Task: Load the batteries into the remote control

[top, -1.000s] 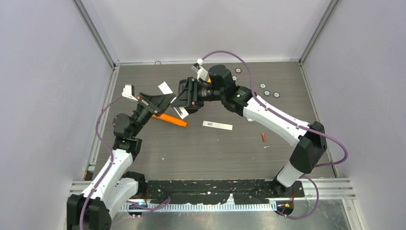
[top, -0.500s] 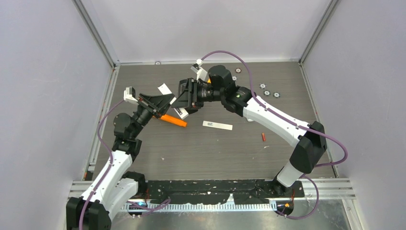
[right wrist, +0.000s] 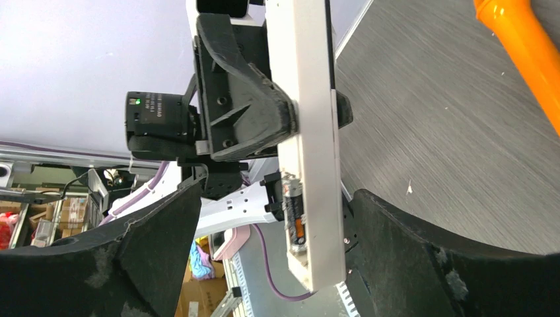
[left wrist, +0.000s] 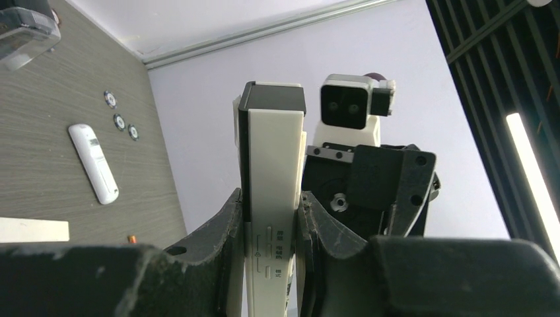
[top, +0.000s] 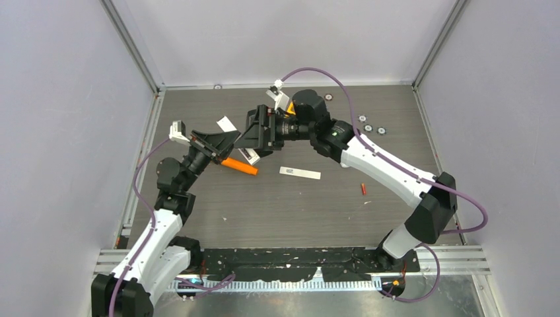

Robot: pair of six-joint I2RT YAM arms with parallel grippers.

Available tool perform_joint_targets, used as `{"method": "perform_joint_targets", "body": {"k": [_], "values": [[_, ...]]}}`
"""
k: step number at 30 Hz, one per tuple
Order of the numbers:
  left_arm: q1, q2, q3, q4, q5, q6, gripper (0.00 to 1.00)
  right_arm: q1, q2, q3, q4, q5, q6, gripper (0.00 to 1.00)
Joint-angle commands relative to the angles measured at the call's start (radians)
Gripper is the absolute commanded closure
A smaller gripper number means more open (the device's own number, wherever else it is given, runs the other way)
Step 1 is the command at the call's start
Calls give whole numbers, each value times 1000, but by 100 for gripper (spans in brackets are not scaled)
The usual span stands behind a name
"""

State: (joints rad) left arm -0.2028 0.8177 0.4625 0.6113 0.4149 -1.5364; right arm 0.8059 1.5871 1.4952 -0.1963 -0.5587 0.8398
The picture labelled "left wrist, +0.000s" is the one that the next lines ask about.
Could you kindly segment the white box sleeve cover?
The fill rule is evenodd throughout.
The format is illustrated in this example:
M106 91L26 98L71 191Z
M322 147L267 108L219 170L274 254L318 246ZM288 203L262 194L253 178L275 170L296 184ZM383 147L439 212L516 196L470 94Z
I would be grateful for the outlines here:
M1 243L69 242L69 223L1 217Z

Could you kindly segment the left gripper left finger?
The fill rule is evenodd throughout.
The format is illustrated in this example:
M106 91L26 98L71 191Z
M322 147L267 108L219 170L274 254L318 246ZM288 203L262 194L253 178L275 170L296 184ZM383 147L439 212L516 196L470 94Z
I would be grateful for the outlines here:
M2 316L240 316L242 194L187 237L147 244L7 244Z

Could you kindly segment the white remote control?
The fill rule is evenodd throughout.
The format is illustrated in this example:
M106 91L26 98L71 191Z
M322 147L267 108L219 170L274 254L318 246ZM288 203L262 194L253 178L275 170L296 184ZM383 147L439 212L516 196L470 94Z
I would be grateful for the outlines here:
M115 202L120 191L91 126L84 123L70 125L68 132L99 203Z

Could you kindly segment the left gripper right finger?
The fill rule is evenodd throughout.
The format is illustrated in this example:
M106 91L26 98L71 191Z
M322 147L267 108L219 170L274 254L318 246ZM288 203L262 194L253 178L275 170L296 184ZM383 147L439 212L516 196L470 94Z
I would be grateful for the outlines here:
M303 192L300 316L558 316L559 267L524 240L361 238Z

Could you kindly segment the long white box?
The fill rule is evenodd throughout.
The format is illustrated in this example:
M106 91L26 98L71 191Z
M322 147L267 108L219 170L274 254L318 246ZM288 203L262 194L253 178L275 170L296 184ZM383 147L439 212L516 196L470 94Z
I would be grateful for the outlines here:
M249 316L286 316L306 104L299 84L250 81L234 101Z

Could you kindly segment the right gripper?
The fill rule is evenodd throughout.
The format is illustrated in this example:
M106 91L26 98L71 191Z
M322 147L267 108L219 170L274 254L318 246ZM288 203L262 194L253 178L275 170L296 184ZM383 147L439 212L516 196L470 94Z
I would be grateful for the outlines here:
M423 236L441 187L436 161L415 144L309 146L302 188L362 238Z

